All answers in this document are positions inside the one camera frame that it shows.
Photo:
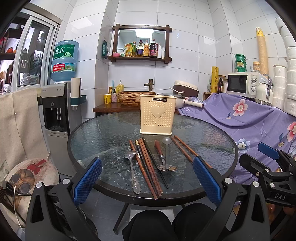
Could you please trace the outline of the brown wooden chopstick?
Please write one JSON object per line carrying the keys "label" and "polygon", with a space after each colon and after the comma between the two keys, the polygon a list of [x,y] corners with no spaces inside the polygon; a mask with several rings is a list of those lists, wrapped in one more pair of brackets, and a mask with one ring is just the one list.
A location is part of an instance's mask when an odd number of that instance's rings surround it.
{"label": "brown wooden chopstick", "polygon": [[140,138],[138,140],[138,142],[139,142],[141,150],[142,150],[142,152],[144,154],[145,162],[146,162],[146,165],[148,167],[149,173],[151,175],[152,181],[153,181],[153,183],[154,183],[154,185],[156,187],[157,194],[158,194],[159,197],[161,197],[163,192],[162,192],[161,186],[159,184],[158,178],[156,176],[156,173],[154,171],[154,168],[152,166],[152,162],[151,162],[151,159],[150,159],[149,154],[147,152],[147,149],[146,149],[146,147],[144,145],[144,141],[142,140],[142,138]]}
{"label": "brown wooden chopstick", "polygon": [[184,156],[187,158],[187,160],[192,164],[193,163],[193,159],[191,158],[191,156],[185,151],[185,149],[179,144],[179,142],[172,137],[171,139],[173,141],[173,143],[179,148],[179,150],[184,154]]}
{"label": "brown wooden chopstick", "polygon": [[194,151],[188,144],[186,144],[178,136],[174,135],[173,137],[179,142],[179,144],[185,149],[185,151],[191,156],[192,159],[196,156],[199,156],[199,154],[196,151]]}
{"label": "brown wooden chopstick", "polygon": [[[130,144],[131,149],[132,149],[133,151],[136,151],[136,148],[134,147],[134,145],[133,145],[133,143],[132,143],[131,140],[129,140],[129,144]],[[154,188],[152,187],[152,184],[151,184],[151,182],[150,182],[150,180],[149,180],[149,178],[148,178],[148,175],[146,174],[146,171],[145,171],[144,166],[143,166],[143,164],[142,164],[142,161],[141,161],[141,159],[140,159],[140,155],[139,155],[139,153],[138,153],[137,151],[136,151],[136,159],[137,159],[137,163],[138,163],[138,165],[139,165],[139,168],[140,168],[140,170],[141,170],[141,173],[142,173],[142,175],[143,175],[143,177],[144,177],[144,179],[145,179],[145,181],[146,181],[146,184],[147,184],[147,186],[148,186],[148,188],[149,188],[151,194],[153,195],[154,199],[157,199],[157,198],[158,198],[158,197],[157,197],[157,194],[156,194],[156,192],[154,191]]]}

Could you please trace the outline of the wooden-handled metal spoon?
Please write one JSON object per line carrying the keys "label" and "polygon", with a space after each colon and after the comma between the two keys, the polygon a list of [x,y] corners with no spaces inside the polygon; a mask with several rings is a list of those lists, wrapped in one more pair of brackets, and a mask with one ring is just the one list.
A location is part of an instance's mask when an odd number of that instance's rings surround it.
{"label": "wooden-handled metal spoon", "polygon": [[170,165],[170,164],[167,164],[166,163],[164,154],[163,154],[163,152],[161,150],[160,142],[158,140],[155,140],[154,141],[154,147],[155,147],[156,151],[159,154],[160,160],[162,161],[162,164],[161,165],[158,165],[158,169],[160,171],[164,171],[164,172],[173,172],[173,171],[176,171],[178,169],[176,166],[173,166],[173,165]]}

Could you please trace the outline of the silver metal spoon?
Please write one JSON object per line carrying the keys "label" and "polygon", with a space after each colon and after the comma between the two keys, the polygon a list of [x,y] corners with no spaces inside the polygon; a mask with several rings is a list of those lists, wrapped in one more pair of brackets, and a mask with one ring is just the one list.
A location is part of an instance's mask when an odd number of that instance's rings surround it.
{"label": "silver metal spoon", "polygon": [[139,181],[135,175],[134,168],[133,168],[132,159],[135,155],[136,155],[136,151],[128,151],[127,153],[125,153],[124,158],[129,160],[130,173],[131,173],[131,178],[132,178],[132,190],[136,195],[138,195],[138,194],[140,194],[141,188],[140,188]]}

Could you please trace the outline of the black chopstick gold band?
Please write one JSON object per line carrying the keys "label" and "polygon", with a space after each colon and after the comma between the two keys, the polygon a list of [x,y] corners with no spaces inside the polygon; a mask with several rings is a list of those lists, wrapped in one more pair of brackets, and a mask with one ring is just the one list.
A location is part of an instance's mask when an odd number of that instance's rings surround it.
{"label": "black chopstick gold band", "polygon": [[149,172],[149,169],[148,169],[148,166],[146,164],[146,161],[145,161],[145,155],[143,154],[142,152],[142,149],[141,149],[141,146],[138,142],[138,140],[135,140],[135,144],[137,146],[137,150],[139,152],[139,155],[140,155],[140,158],[142,159],[142,165],[144,166],[144,169],[145,169],[145,173],[149,179],[149,187],[151,187],[153,189],[153,191],[151,191],[152,195],[154,196],[155,199],[158,199],[158,193],[157,193],[157,189],[154,185],[154,182],[152,180],[152,177],[150,175],[150,172]]}

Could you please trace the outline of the white thermos kettle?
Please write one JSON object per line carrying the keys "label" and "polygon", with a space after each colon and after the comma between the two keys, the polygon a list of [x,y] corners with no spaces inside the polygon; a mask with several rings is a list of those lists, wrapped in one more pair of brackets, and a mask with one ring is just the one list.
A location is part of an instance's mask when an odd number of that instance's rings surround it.
{"label": "white thermos kettle", "polygon": [[260,79],[256,90],[255,102],[268,106],[273,105],[273,83],[271,79]]}

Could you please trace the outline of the beige fabric cover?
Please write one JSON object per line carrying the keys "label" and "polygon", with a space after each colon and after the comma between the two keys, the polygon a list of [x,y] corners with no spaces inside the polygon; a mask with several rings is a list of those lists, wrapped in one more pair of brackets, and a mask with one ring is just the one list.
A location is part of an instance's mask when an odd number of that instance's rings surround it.
{"label": "beige fabric cover", "polygon": [[36,88],[1,95],[1,170],[5,172],[27,159],[48,156],[37,97]]}

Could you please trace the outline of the white microwave oven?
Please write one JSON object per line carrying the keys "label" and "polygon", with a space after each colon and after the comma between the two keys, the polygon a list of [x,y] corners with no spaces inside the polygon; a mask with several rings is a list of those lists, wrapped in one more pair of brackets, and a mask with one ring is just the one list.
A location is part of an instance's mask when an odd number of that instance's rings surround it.
{"label": "white microwave oven", "polygon": [[259,83],[266,78],[259,72],[235,72],[228,74],[227,94],[255,98]]}

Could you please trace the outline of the tall beige paper cup stack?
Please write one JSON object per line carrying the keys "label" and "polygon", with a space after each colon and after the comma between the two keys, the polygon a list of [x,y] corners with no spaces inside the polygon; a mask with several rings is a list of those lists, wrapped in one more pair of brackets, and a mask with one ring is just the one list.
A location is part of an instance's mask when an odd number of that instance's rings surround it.
{"label": "tall beige paper cup stack", "polygon": [[258,44],[258,54],[260,62],[260,73],[268,74],[268,54],[264,33],[260,27],[256,27],[256,38]]}

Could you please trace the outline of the brown rice cooker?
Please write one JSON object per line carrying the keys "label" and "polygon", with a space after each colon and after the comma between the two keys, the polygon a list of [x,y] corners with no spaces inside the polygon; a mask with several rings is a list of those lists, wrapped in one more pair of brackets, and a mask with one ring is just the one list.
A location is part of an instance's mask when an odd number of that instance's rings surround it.
{"label": "brown rice cooker", "polygon": [[199,90],[196,85],[176,80],[173,85],[173,94],[180,94],[185,97],[198,97]]}

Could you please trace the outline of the cream pan with lid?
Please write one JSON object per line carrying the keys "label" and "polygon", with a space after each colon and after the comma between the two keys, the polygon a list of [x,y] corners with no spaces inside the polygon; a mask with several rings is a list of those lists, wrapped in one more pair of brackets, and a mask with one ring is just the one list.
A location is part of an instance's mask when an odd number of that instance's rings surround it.
{"label": "cream pan with lid", "polygon": [[177,99],[176,99],[175,109],[183,108],[185,105],[190,105],[198,108],[203,107],[203,103],[187,100],[182,95],[170,94],[170,93],[160,93],[159,95],[176,97]]}

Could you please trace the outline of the round glass table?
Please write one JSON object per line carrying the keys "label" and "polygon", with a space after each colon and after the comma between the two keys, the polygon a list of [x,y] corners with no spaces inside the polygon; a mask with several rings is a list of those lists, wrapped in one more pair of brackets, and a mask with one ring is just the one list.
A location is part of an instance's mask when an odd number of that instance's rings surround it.
{"label": "round glass table", "polygon": [[125,214],[131,204],[147,207],[177,206],[205,196],[192,164],[174,143],[170,145],[170,163],[178,169],[173,172],[162,172],[169,188],[165,187],[157,172],[163,193],[161,197],[154,199],[139,166],[135,165],[135,174],[141,187],[140,194],[136,195],[132,190],[130,163],[124,155],[131,150],[129,140],[135,147],[135,140],[140,138],[145,138],[159,165],[161,161],[154,141],[161,141],[163,137],[141,134],[140,113],[137,111],[109,113],[82,123],[68,139],[68,153],[78,171],[85,169],[95,157],[102,161],[102,173],[94,188],[123,202],[121,214]]}

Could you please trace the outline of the paper cup stack holder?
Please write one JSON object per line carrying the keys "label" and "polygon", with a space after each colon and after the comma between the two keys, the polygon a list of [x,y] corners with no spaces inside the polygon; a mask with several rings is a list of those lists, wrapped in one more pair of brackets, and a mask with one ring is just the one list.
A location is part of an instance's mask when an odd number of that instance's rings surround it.
{"label": "paper cup stack holder", "polygon": [[81,94],[81,78],[71,78],[70,105],[73,111],[86,102],[86,95]]}

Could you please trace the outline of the woven pattern basin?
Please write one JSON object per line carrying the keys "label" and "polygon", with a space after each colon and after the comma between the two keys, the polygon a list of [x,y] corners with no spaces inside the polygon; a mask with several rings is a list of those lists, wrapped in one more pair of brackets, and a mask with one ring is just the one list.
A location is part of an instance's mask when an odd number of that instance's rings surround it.
{"label": "woven pattern basin", "polygon": [[141,95],[155,95],[154,91],[119,91],[118,102],[125,106],[140,106]]}

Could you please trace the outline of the yellow soap bottle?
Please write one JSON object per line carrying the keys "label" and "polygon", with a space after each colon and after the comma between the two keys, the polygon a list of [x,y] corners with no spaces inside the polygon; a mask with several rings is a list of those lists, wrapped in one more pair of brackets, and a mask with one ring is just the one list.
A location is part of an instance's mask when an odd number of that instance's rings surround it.
{"label": "yellow soap bottle", "polygon": [[119,80],[119,84],[116,86],[116,94],[124,90],[124,85],[122,83],[122,80]]}

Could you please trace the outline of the blue water jug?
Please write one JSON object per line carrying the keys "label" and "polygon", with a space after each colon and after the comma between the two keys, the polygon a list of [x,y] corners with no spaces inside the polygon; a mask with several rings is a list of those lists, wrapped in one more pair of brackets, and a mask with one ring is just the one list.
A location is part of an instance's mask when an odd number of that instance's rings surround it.
{"label": "blue water jug", "polygon": [[51,79],[54,82],[70,81],[76,75],[79,43],[62,40],[55,45],[51,64]]}

